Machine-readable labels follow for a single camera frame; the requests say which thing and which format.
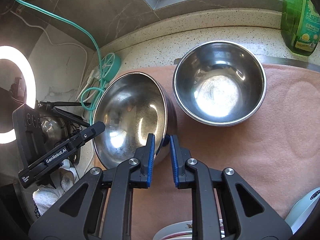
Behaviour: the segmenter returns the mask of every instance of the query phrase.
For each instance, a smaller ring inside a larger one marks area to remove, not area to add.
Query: metal bowl
[[[155,135],[155,165],[169,153],[166,135],[176,133],[177,116],[161,85],[149,75],[131,72],[116,79],[102,95],[93,122],[105,131],[94,138],[98,158],[107,169],[132,158],[145,146],[148,133]]]
[[[183,56],[172,85],[178,104],[190,117],[208,125],[231,126],[259,109],[267,80],[249,50],[230,41],[209,41]]]

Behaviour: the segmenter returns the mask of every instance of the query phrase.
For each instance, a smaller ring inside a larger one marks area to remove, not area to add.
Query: pink cloth
[[[301,197],[320,186],[320,73],[283,65],[264,68],[262,106],[232,127],[205,125],[182,111],[172,92],[175,66],[134,71],[150,74],[168,92],[180,145],[193,158],[218,170],[234,168],[284,218]],[[151,187],[134,190],[132,240],[151,240],[161,228],[191,219],[191,192],[174,187],[167,156],[154,167]]]

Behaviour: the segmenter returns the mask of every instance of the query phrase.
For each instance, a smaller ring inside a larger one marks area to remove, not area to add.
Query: ring light
[[[34,109],[36,104],[36,81],[30,63],[26,57],[13,47],[0,46],[0,59],[10,60],[18,66],[26,82],[26,104]],[[16,134],[14,129],[6,133],[0,133],[0,144],[13,142],[15,139]]]

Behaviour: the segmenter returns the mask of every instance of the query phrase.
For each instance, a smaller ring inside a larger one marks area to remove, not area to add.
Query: green bottle
[[[320,16],[310,0],[283,0],[281,34],[292,52],[313,53],[320,36]]]

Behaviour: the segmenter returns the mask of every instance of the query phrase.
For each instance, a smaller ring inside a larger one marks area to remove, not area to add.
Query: terrazzo countertop
[[[212,40],[239,43],[255,55],[285,57],[320,65],[320,46],[310,57],[300,56],[293,54],[286,47],[279,29],[227,26],[173,33],[116,51],[115,53],[122,60],[119,73],[141,67],[172,65],[176,58],[181,58],[196,45]],[[89,160],[93,154],[90,143],[83,146],[81,151],[82,158],[86,160]]]

